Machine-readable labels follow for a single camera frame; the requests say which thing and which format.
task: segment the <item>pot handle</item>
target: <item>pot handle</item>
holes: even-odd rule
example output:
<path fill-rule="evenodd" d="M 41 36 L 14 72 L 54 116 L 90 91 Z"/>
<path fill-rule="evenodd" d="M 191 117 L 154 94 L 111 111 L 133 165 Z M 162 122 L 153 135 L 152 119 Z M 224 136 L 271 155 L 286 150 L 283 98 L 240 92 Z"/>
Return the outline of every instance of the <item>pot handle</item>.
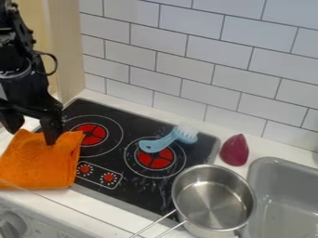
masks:
<path fill-rule="evenodd" d="M 158 224 L 160 221 L 162 221 L 163 219 L 166 219 L 167 217 L 169 217 L 170 215 L 174 214 L 175 212 L 177 212 L 177 209 L 169 212 L 168 214 L 166 214 L 164 217 L 161 217 L 159 219 L 157 219 L 156 221 L 154 221 L 152 224 L 148 225 L 147 227 L 143 228 L 142 230 L 138 231 L 137 233 L 133 234 L 132 236 L 130 236 L 129 238 L 135 238 L 137 236 L 139 236 L 140 234 L 144 233 L 145 231 L 147 231 L 148 229 L 150 229 L 151 227 L 153 227 L 154 225 Z M 176 228 L 182 226 L 184 223 L 186 223 L 187 220 L 179 223 L 178 225 L 174 226 L 173 228 L 170 228 L 169 230 L 161 233 L 160 235 L 156 236 L 155 238 L 161 238 L 164 235 L 168 234 L 169 232 L 175 230 Z"/>

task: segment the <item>brush handle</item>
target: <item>brush handle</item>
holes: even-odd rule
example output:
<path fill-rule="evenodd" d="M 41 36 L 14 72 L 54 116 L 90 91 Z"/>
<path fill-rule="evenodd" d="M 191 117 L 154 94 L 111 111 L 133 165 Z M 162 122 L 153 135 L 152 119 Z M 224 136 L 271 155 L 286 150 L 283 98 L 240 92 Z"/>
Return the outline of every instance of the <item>brush handle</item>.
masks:
<path fill-rule="evenodd" d="M 178 135 L 171 131 L 168 135 L 157 140 L 141 140 L 139 142 L 139 147 L 148 153 L 160 152 L 161 150 L 168 147 L 173 141 L 178 138 Z"/>

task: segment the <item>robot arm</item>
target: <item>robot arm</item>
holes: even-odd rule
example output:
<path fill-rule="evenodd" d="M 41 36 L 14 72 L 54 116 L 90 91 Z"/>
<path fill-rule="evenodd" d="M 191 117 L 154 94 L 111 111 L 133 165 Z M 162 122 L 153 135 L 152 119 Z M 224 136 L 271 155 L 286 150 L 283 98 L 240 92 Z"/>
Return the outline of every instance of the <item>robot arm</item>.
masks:
<path fill-rule="evenodd" d="M 24 115 L 40 120 L 46 144 L 52 145 L 63 131 L 62 104 L 48 92 L 41 55 L 33 50 L 33 31 L 24 24 L 18 5 L 0 0 L 0 122 L 14 134 L 24 123 Z"/>

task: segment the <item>stainless steel pot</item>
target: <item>stainless steel pot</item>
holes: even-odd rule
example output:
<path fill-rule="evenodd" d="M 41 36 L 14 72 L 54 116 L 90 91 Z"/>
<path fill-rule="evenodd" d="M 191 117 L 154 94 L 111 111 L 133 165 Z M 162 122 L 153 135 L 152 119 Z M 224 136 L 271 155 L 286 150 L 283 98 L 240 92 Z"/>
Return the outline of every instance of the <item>stainless steel pot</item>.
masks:
<path fill-rule="evenodd" d="M 175 210 L 156 220 L 137 237 L 161 220 L 178 213 L 179 226 L 200 238 L 241 236 L 256 206 L 255 195 L 247 182 L 230 169 L 217 165 L 197 165 L 180 173 L 172 186 Z"/>

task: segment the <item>black stovetop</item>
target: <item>black stovetop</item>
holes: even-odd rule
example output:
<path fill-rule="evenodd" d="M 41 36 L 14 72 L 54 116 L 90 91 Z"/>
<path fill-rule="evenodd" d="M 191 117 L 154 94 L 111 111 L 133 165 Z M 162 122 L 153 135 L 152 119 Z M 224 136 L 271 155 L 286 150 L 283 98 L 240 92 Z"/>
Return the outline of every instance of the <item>black stovetop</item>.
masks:
<path fill-rule="evenodd" d="M 174 142 L 156 154 L 139 150 L 173 125 L 77 99 L 64 110 L 66 130 L 83 130 L 75 183 L 159 215 L 173 209 L 172 182 L 183 169 L 206 163 L 217 139 L 199 134 L 193 145 Z"/>

